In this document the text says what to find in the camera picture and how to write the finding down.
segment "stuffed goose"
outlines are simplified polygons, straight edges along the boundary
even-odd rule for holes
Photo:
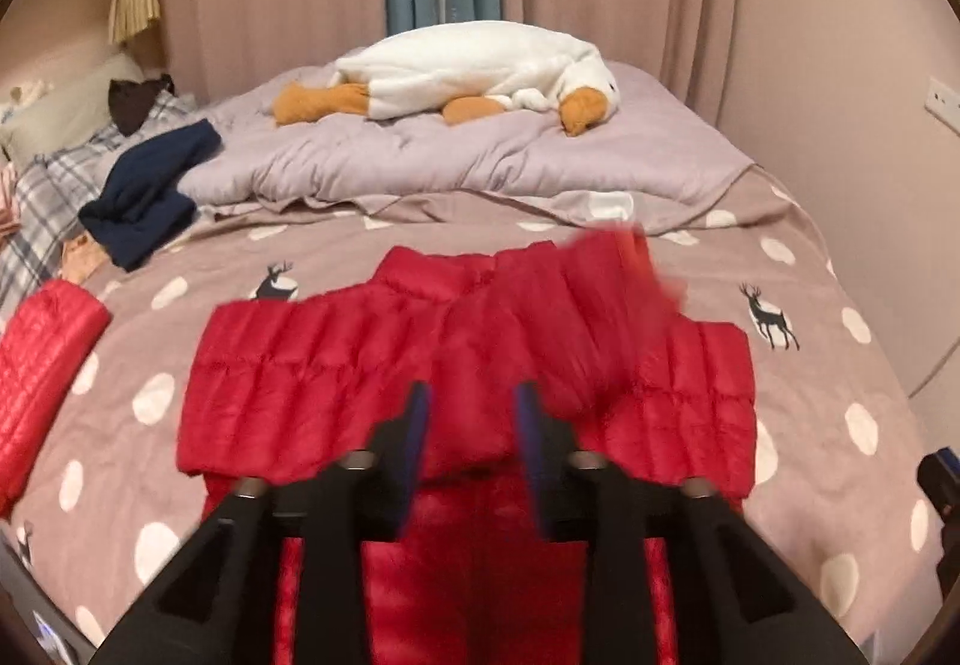
[[[572,136],[608,120],[620,103],[596,46],[511,21],[405,31],[337,59],[335,67],[328,88],[284,88],[274,101],[277,123],[330,113],[384,121],[440,110],[454,125],[509,110],[558,110]]]

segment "navy blue clothing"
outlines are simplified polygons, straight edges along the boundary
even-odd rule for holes
[[[113,264],[137,269],[193,221],[197,205],[176,192],[176,180],[219,145],[217,130],[203,119],[133,146],[113,165],[101,195],[80,208],[80,223]]]

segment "plaid fabric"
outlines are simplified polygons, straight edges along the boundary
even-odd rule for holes
[[[163,91],[147,120],[176,121],[194,109],[192,101]],[[3,321],[9,320],[24,299],[56,275],[64,242],[83,232],[77,213],[100,192],[86,168],[129,141],[116,125],[110,124],[83,146],[35,157],[20,175],[14,192],[20,208],[20,231],[0,251]]]

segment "electrical outlet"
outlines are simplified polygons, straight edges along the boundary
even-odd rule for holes
[[[930,88],[926,92],[926,109],[960,134],[960,94],[935,77],[931,77]]]

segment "red quilted garment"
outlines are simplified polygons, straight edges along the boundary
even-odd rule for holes
[[[413,380],[432,390],[421,487],[402,541],[364,550],[379,665],[577,662],[584,555],[536,536],[512,434],[522,381],[637,476],[708,476],[734,502],[752,487],[747,339],[677,314],[644,240],[624,232],[493,257],[395,248],[361,286],[219,307],[187,387],[179,468],[205,474],[211,507],[233,478],[308,478],[362,446]],[[287,552],[277,663],[290,661],[299,546]],[[668,663],[661,545],[647,555]]]
[[[21,496],[66,390],[110,322],[56,278],[28,297],[0,339],[0,513]]]

